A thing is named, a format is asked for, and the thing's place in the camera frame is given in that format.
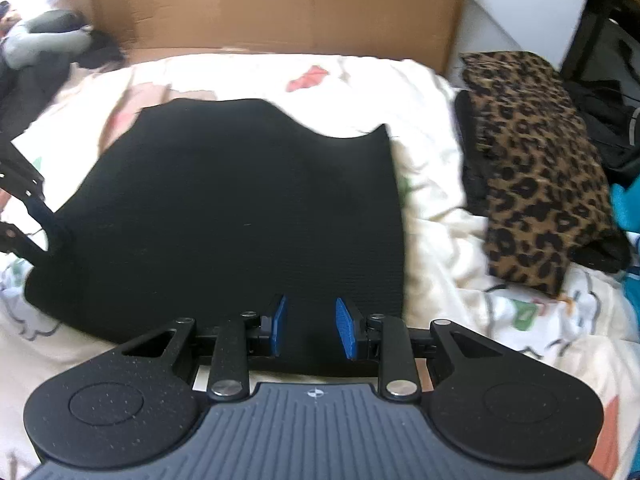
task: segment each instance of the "ridged rubber surface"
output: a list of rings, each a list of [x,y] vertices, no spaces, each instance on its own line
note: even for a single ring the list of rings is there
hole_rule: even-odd
[[[368,384],[262,384],[218,404],[182,447],[153,463],[83,472],[46,463],[31,480],[597,480],[584,464],[509,472],[443,444],[415,406],[379,399]]]

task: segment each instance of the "silver screw head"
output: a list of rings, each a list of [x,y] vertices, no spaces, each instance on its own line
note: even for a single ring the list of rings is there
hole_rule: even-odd
[[[386,390],[394,397],[407,397],[418,391],[418,385],[405,379],[387,383]]]
[[[213,383],[211,391],[220,397],[230,397],[242,391],[242,383],[233,379],[222,379]]]

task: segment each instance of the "folded clothing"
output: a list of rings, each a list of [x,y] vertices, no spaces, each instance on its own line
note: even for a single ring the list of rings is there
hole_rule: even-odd
[[[65,11],[51,10],[49,12],[57,14]],[[42,23],[46,22],[47,18],[45,17],[42,19]],[[21,20],[9,30],[2,42],[4,60],[14,70],[33,66],[42,52],[78,56],[91,44],[91,35],[88,30],[83,28],[74,28],[65,32],[34,32],[33,29],[34,26],[30,20]]]
[[[574,81],[564,83],[587,126],[587,135],[602,159],[609,184],[631,186],[640,175],[640,108],[615,99],[616,89],[605,93]]]
[[[463,54],[492,161],[484,250],[492,275],[556,295],[570,253],[615,233],[609,187],[559,75],[529,52]]]
[[[464,155],[462,185],[465,188],[465,209],[476,216],[487,216],[489,212],[488,181],[494,167],[492,161],[476,148],[476,118],[468,91],[458,92],[454,101],[454,110]],[[614,212],[616,212],[615,192],[616,186],[613,186],[610,193]],[[631,263],[631,250],[626,234],[617,228],[611,236],[592,240],[584,246],[574,247],[570,251],[569,259],[590,269],[616,273],[626,269]]]
[[[37,34],[59,35],[81,27],[84,21],[68,10],[51,10],[28,23]],[[36,120],[69,78],[72,62],[83,68],[98,68],[108,63],[119,66],[124,61],[122,51],[110,36],[99,31],[86,34],[90,44],[81,54],[43,51],[32,66],[20,70],[12,69],[0,56],[1,140],[14,139]]]

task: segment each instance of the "triangular cutout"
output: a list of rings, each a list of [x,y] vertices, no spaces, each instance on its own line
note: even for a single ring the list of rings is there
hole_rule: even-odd
[[[143,341],[138,346],[123,352],[123,355],[136,357],[160,357],[169,345],[175,330],[166,330],[157,336]]]
[[[484,346],[481,342],[464,335],[460,332],[451,332],[453,341],[458,345],[462,355],[467,359],[479,359],[485,357],[500,357],[500,352],[497,352],[487,346]]]

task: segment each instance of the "black mesh fabric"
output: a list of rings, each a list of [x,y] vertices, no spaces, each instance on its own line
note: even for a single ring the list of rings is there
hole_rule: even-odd
[[[402,311],[404,243],[384,126],[335,139],[261,100],[145,108],[56,212],[74,243],[30,273],[43,312],[114,342],[180,316],[215,326],[289,300],[263,368],[357,374],[335,298]]]

